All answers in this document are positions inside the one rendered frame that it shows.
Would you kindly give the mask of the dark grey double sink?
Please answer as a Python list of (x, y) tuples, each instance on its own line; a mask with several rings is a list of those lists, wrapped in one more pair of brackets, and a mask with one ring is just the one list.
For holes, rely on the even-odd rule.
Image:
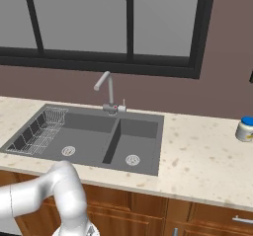
[[(42, 154), (6, 152), (13, 141), (46, 107), (68, 109), (65, 124)], [(159, 170), (164, 117), (108, 113), (80, 107), (42, 106), (4, 145), (6, 154), (156, 176)]]

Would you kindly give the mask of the grey metal tap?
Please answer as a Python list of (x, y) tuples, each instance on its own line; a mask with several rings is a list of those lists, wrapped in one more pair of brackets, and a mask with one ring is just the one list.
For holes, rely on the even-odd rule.
[(95, 91), (99, 91), (100, 87), (103, 85), (105, 81), (108, 81), (109, 87), (109, 102), (103, 105), (103, 111), (107, 112), (110, 116), (114, 116), (117, 113), (125, 113), (127, 111), (126, 105), (117, 105), (114, 102), (114, 90), (113, 90), (113, 78), (109, 71), (106, 71), (98, 82), (94, 86)]

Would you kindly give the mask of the black framed window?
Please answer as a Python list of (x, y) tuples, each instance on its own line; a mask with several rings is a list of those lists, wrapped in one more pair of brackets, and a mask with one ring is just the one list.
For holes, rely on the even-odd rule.
[(197, 79), (213, 0), (0, 0), (0, 64)]

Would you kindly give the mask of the wooden false drawer panel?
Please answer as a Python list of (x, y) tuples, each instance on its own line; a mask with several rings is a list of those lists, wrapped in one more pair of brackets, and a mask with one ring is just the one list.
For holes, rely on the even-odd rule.
[(101, 207), (129, 211), (137, 214), (164, 217), (166, 198), (110, 188), (84, 185), (89, 204)]

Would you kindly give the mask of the wooden cupboard door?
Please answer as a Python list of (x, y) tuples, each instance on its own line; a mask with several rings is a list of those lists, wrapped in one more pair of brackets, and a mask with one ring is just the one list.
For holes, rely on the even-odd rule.
[(101, 236), (163, 236), (163, 219), (89, 205), (91, 222)]
[(164, 236), (172, 236), (174, 229), (178, 229), (178, 236), (253, 236), (253, 230), (241, 228), (213, 228), (190, 223), (167, 221)]

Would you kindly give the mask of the white jar with blue lid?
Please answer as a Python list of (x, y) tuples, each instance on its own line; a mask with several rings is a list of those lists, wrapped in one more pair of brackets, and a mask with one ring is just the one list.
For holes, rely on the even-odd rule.
[(238, 140), (243, 142), (250, 142), (253, 140), (253, 117), (242, 117), (239, 122), (235, 136)]

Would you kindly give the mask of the wooden drawer front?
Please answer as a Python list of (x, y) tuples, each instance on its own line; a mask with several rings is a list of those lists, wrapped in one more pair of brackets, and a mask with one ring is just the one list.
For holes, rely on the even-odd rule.
[(193, 203), (188, 221), (200, 226), (253, 234), (253, 224), (234, 221), (233, 217), (253, 220), (253, 212), (228, 207)]

